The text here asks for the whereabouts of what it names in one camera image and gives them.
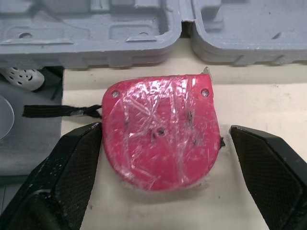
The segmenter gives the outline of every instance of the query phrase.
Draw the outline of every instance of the gray foam tray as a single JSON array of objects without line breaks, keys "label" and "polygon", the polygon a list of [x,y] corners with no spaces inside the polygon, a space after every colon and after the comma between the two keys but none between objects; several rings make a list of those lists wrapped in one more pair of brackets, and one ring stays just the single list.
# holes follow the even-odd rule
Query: gray foam tray
[{"label": "gray foam tray", "polygon": [[167,58],[192,22],[204,60],[307,59],[305,0],[0,0],[0,67],[128,67]]},{"label": "gray foam tray", "polygon": [[306,0],[193,0],[193,7],[192,48],[204,60],[307,60]]}]

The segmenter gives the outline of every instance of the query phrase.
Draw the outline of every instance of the white table surface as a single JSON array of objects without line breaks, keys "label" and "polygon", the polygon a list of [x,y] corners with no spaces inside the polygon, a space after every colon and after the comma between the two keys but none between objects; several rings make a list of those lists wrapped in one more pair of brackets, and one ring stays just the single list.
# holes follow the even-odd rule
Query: white table surface
[{"label": "white table surface", "polygon": [[[63,104],[100,104],[114,83],[144,76],[199,74],[208,66],[214,103],[226,147],[201,188],[175,194],[128,189],[100,154],[96,180],[82,230],[267,230],[250,196],[230,140],[231,125],[264,130],[284,138],[307,161],[307,66],[206,64],[180,39],[164,63],[130,69],[66,70]],[[63,118],[62,134],[95,122]]]}]

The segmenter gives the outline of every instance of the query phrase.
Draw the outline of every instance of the black wrist strap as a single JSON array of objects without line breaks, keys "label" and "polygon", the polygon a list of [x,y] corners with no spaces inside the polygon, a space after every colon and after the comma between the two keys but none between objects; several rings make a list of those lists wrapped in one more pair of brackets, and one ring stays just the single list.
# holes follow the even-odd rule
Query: black wrist strap
[{"label": "black wrist strap", "polygon": [[98,109],[101,105],[93,105],[90,107],[72,107],[68,105],[25,105],[24,117],[28,118],[47,118],[59,116],[91,116],[101,118]]}]

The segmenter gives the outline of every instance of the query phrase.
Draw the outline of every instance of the screw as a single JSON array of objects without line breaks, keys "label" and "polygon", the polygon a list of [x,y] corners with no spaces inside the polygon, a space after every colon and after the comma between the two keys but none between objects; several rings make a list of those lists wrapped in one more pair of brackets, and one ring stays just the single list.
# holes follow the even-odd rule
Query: screw
[{"label": "screw", "polygon": [[118,92],[118,91],[114,91],[114,92],[112,93],[112,96],[113,96],[114,98],[118,97],[118,96],[119,96],[119,92]]},{"label": "screw", "polygon": [[201,91],[201,94],[202,94],[204,97],[208,97],[209,94],[210,94],[210,92],[209,92],[209,90],[207,90],[207,89],[203,89],[203,90]]}]

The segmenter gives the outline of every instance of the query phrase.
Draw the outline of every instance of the white shoe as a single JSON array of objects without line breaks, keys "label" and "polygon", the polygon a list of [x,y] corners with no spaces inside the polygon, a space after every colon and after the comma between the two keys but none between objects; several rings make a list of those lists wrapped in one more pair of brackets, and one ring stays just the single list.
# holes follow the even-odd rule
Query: white shoe
[{"label": "white shoe", "polygon": [[3,68],[0,73],[12,85],[29,91],[37,90],[45,82],[44,75],[34,69]]}]

